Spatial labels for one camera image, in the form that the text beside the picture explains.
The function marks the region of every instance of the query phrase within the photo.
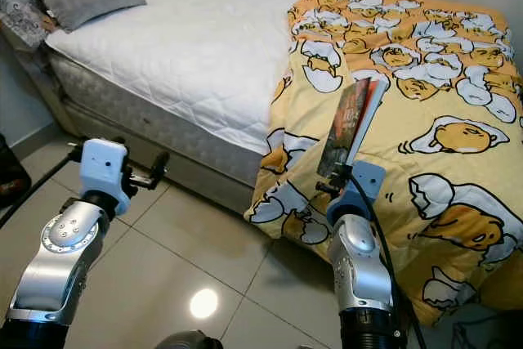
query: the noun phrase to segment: comforter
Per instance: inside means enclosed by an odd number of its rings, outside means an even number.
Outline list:
[[[268,153],[245,219],[327,260],[316,173],[344,88],[388,89],[356,159],[384,167],[374,205],[424,324],[481,300],[523,306],[523,109],[496,11],[438,0],[299,0]]]

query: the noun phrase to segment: mattress pad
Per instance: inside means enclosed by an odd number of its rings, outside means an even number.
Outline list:
[[[296,0],[146,0],[49,47],[229,143],[265,154]]]

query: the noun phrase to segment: tile floor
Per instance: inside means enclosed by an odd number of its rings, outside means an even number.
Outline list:
[[[65,156],[69,140],[59,136],[23,161],[34,180]],[[37,251],[43,225],[79,187],[78,165],[70,163],[0,230],[0,310]],[[473,319],[477,307],[462,314]],[[445,323],[425,329],[431,349],[450,347],[452,321]],[[152,349],[187,329],[220,338],[226,349],[339,349],[331,268],[162,181],[113,221],[66,348]],[[409,347],[418,347],[413,337]]]

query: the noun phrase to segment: book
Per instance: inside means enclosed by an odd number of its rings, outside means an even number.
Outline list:
[[[364,78],[341,94],[317,172],[331,177],[338,164],[352,165],[382,101],[387,85]]]

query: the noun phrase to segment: black cable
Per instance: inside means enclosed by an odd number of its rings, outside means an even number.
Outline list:
[[[13,204],[9,210],[6,211],[6,213],[0,218],[0,230],[3,228],[4,225],[7,224],[9,219],[12,217],[13,214],[16,213],[16,210],[20,208],[24,202],[29,199],[29,197],[34,194],[34,192],[40,188],[46,181],[48,181],[51,177],[55,175],[58,171],[60,171],[69,161],[71,160],[70,154],[67,155],[64,159],[62,159],[53,169],[51,169],[49,172],[47,172],[45,175],[42,176],[40,180],[38,180],[34,185],[27,190],[25,194],[23,194],[20,199],[16,201],[15,204]]]
[[[391,253],[389,251],[388,245],[387,245],[387,239],[385,239],[385,235],[383,234],[382,226],[379,223],[378,216],[374,212],[373,204],[370,202],[369,197],[365,194],[365,191],[363,190],[360,183],[355,179],[354,175],[351,173],[349,176],[349,179],[354,183],[354,186],[360,193],[361,197],[363,198],[363,201],[365,203],[365,206],[370,211],[371,218],[374,221],[374,225],[376,226],[376,231],[378,233],[379,241],[382,244],[383,248],[383,254],[385,256],[385,261],[387,263],[387,269],[389,271],[389,274],[391,275],[391,285],[392,285],[392,299],[396,306],[394,306],[393,311],[395,314],[396,322],[400,322],[400,318],[398,315],[397,307],[400,305],[400,296],[399,296],[399,286],[396,282],[396,273],[394,272],[394,266],[392,265],[392,258]],[[421,349],[427,349],[427,344],[425,343],[425,338],[423,338],[422,330],[419,326],[419,319],[416,315],[416,312],[414,312],[414,309],[412,307],[412,304],[409,305],[409,314],[410,318],[413,324],[414,332],[416,334],[416,339],[418,340],[418,345]]]

